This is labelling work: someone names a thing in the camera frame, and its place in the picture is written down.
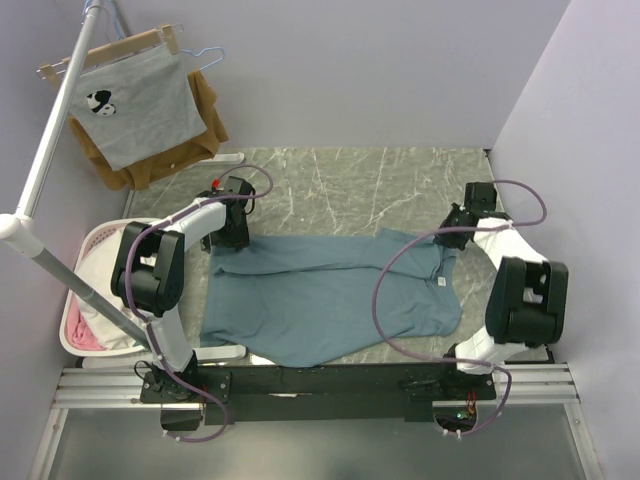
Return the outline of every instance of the clothes hanger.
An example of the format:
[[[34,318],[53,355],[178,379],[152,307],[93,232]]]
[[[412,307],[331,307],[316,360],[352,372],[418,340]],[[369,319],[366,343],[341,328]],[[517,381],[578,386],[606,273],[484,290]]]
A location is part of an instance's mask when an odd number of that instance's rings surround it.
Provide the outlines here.
[[[175,34],[182,32],[184,29],[182,25],[161,25],[153,30],[138,33],[130,37],[123,38],[113,43],[108,43],[100,47],[89,50],[87,57],[84,61],[84,69],[95,67],[97,65],[108,63],[118,58],[125,57],[137,53],[147,48],[155,47],[161,43],[166,43],[169,47],[169,51],[172,55],[180,53],[180,47],[176,40]],[[37,70],[40,78],[47,79],[55,87],[60,86],[60,74],[65,72],[65,69],[58,70],[60,67],[65,67],[71,60],[70,57],[63,58],[62,61],[51,64],[41,65]]]
[[[209,52],[211,50],[218,50],[220,52],[220,58],[214,60],[211,63],[207,63],[204,67],[200,67],[200,71],[202,72],[203,70],[206,70],[207,68],[209,68],[212,65],[215,65],[216,63],[220,63],[222,60],[224,60],[224,48],[222,47],[207,47],[207,48],[203,48],[200,53],[194,53],[191,50],[187,50],[185,48],[183,48],[182,50],[180,50],[182,53],[188,53],[189,55],[191,55],[192,57],[199,57],[200,55],[202,55],[205,52]]]

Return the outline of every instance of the white cloth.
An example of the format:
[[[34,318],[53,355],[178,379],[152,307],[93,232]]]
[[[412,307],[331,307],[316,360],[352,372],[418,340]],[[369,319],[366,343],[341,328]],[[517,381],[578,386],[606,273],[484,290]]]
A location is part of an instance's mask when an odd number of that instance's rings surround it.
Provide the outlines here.
[[[142,328],[140,319],[124,306],[124,302],[120,297],[111,293],[111,274],[116,263],[121,240],[122,230],[118,230],[95,246],[80,262],[76,274],[106,298],[109,303],[129,317],[133,323]],[[129,337],[81,298],[76,296],[76,299],[80,313],[102,347],[107,350],[119,350],[134,346],[135,340],[133,338]]]
[[[496,228],[508,224],[504,218],[482,218],[478,221],[480,228]],[[518,231],[511,227],[499,232],[476,232],[473,241],[491,259],[496,270],[500,268],[502,257],[520,257],[527,262],[542,263],[546,258],[536,252]]]

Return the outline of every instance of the brown shirt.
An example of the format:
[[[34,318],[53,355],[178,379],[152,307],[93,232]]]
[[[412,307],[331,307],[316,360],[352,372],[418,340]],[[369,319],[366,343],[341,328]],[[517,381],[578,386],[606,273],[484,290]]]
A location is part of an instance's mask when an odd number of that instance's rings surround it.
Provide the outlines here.
[[[218,151],[220,143],[229,140],[227,131],[213,106],[217,98],[216,93],[207,84],[199,70],[191,72],[187,78],[196,107],[207,130],[181,145],[140,160],[121,170],[113,171],[80,122],[73,117],[69,119],[71,130],[80,142],[85,156],[91,161],[108,188],[119,190],[128,185],[133,190],[143,190],[148,188],[151,182],[168,177],[200,160],[212,158]]]

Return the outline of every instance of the pink cloth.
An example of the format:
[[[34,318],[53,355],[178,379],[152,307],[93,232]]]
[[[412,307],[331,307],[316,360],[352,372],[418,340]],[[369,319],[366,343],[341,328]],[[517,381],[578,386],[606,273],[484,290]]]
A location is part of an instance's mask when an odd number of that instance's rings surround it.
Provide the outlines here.
[[[93,335],[93,332],[87,325],[87,322],[84,321],[84,318],[78,309],[75,295],[71,295],[71,302],[69,302],[66,334],[67,341],[78,350],[104,350]]]

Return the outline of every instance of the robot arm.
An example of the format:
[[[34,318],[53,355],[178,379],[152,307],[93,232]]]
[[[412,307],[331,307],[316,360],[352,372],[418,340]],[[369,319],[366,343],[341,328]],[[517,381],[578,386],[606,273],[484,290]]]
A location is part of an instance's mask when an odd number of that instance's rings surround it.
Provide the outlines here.
[[[184,288],[184,254],[197,242],[204,249],[213,245],[236,249],[249,245],[245,206],[247,200],[224,200],[202,205],[205,198],[221,195],[247,195],[255,190],[245,180],[228,177],[222,189],[212,187],[201,193],[183,210],[167,217],[170,221],[185,211],[191,213],[168,227],[148,235],[136,250],[132,268],[132,293],[138,309],[151,318],[148,328],[153,329],[160,351],[172,370],[183,372],[193,362],[193,349],[189,346],[178,315],[178,301]],[[134,240],[151,225],[141,222],[127,224],[111,276],[111,291],[128,306],[124,272],[127,257]],[[154,363],[161,363],[154,353]]]
[[[496,212],[497,192],[490,183],[467,184],[463,206],[453,204],[442,226],[495,228],[509,224]],[[485,325],[470,339],[455,346],[456,358],[502,363],[516,353],[555,343],[564,325],[569,272],[533,249],[511,227],[496,232],[437,235],[436,242],[463,250],[472,240],[489,257],[497,275],[489,297]],[[490,368],[458,363],[458,370],[474,375]]]

